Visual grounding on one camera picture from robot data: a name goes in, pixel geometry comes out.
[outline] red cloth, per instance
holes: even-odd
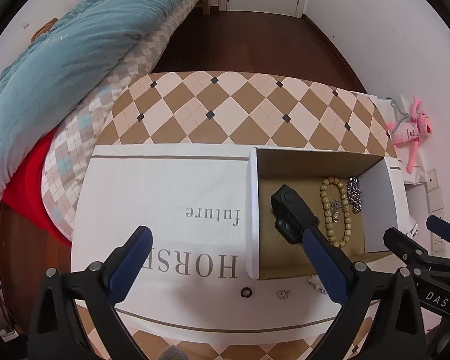
[[[56,128],[41,138],[7,184],[2,200],[38,228],[52,233],[64,245],[71,242],[60,233],[42,201],[42,171]]]

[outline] pink panther plush toy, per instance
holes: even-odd
[[[411,142],[410,155],[406,170],[412,173],[415,164],[416,153],[419,149],[420,138],[425,139],[432,133],[432,126],[427,114],[423,111],[423,102],[416,97],[410,107],[409,122],[388,123],[387,127],[391,133],[391,140],[394,145]]]

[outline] bed leg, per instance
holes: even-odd
[[[202,1],[202,13],[204,15],[210,15],[210,1],[209,0],[201,0]]]

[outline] cardboard box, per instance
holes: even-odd
[[[362,211],[351,213],[352,235],[343,252],[352,261],[375,261],[391,252],[383,244],[389,227],[404,228],[408,221],[407,196],[396,158],[345,151],[308,151],[253,148],[247,167],[246,271],[254,279],[291,278],[315,273],[301,245],[290,245],[275,229],[270,197],[287,184],[320,219],[326,233],[320,184],[328,176],[346,183],[359,176]],[[339,199],[331,185],[330,200]],[[344,232],[343,213],[334,223],[337,239]]]

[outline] wooden floor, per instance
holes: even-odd
[[[309,22],[295,17],[194,10],[175,31],[155,68],[164,71],[261,72],[364,91],[337,51]],[[70,249],[6,204],[0,209],[0,276],[8,306],[28,331],[45,270],[70,270]]]

